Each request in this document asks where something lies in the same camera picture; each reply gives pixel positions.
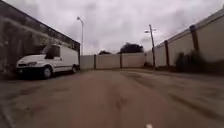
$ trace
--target van side window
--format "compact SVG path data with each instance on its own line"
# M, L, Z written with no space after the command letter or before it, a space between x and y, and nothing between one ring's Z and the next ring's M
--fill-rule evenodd
M48 59L54 59L54 57L60 57L60 47L53 45L47 52Z
M52 47L52 49L53 49L53 54L54 54L54 57L60 57L60 47L58 47L58 46L53 46Z

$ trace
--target fence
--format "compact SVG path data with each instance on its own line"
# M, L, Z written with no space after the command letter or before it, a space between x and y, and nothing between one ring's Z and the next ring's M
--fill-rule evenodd
M81 69L118 69L143 67L144 53L81 56Z
M192 50L201 53L207 62L224 60L224 9L155 47L156 67L174 66L179 53ZM153 63L152 51L147 62Z

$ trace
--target parking lot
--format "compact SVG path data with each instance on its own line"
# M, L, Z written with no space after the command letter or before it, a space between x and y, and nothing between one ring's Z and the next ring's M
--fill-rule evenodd
M221 128L223 85L218 76L102 70L2 81L0 98L16 128Z

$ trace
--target cloudy sky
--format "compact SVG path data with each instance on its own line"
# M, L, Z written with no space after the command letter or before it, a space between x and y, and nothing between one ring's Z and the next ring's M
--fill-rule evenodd
M156 44L172 37L223 7L224 0L4 0L74 40L84 54L119 51L125 42L151 48L144 31L156 28Z

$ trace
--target car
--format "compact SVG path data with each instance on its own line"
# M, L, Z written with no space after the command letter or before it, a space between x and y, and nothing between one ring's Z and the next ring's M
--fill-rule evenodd
M39 74L45 79L52 77L56 72L79 69L79 54L77 51L63 45L41 45L33 53L24 56L16 64L17 74Z

